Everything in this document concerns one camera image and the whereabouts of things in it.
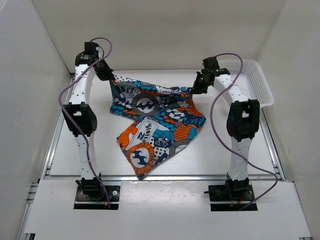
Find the colourful patterned shorts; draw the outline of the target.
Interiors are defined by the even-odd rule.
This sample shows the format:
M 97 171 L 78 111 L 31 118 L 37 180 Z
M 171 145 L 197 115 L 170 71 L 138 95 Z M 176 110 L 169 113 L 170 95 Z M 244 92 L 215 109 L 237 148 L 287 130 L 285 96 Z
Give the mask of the colourful patterned shorts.
M 190 87 L 164 87 L 115 75 L 110 89 L 110 112 L 133 120 L 117 142 L 139 180 L 182 151 L 206 122 Z

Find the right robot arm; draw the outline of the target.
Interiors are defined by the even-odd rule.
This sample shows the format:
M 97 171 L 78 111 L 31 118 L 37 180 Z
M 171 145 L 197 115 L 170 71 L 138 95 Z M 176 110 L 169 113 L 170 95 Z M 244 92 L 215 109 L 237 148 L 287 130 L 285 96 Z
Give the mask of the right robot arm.
M 231 160 L 224 193 L 230 200 L 241 198 L 249 188 L 248 159 L 253 138 L 259 130 L 260 103 L 250 99 L 235 84 L 230 72 L 219 66 L 215 56 L 202 61 L 192 94 L 205 94 L 212 86 L 227 102 L 226 130 L 231 138 Z

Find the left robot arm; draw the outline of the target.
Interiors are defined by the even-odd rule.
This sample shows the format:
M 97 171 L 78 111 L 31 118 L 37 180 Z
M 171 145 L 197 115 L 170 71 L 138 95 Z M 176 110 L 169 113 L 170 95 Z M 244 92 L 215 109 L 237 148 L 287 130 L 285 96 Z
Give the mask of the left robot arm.
M 90 94 L 94 77 L 100 81 L 113 81 L 113 70 L 106 62 L 108 54 L 94 40 L 84 43 L 84 50 L 75 58 L 75 80 L 67 103 L 61 103 L 61 111 L 69 131 L 73 134 L 81 163 L 81 179 L 76 183 L 84 195 L 94 201 L 110 202 L 109 193 L 98 171 L 94 135 L 98 127 L 97 117 L 90 107 Z

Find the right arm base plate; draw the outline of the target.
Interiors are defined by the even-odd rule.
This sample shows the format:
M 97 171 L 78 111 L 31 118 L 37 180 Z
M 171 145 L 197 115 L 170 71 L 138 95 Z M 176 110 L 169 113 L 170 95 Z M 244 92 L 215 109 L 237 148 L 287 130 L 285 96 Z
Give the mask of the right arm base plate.
M 224 185 L 209 185 L 208 190 L 204 194 L 209 195 L 211 212 L 237 212 L 237 211 L 257 211 L 256 202 L 248 203 L 255 200 L 255 194 L 252 185 L 248 189 L 240 193 L 240 195 L 232 198 L 227 193 Z

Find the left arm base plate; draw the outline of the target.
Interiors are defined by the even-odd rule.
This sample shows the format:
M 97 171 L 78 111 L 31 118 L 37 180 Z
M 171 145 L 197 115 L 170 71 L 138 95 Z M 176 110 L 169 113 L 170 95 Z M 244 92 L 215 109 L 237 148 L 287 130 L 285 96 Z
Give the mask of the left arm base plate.
M 75 210 L 118 210 L 121 195 L 121 186 L 119 184 L 105 185 L 109 201 L 105 191 L 94 189 L 83 191 L 79 180 L 76 181 L 77 190 L 74 198 L 73 208 Z

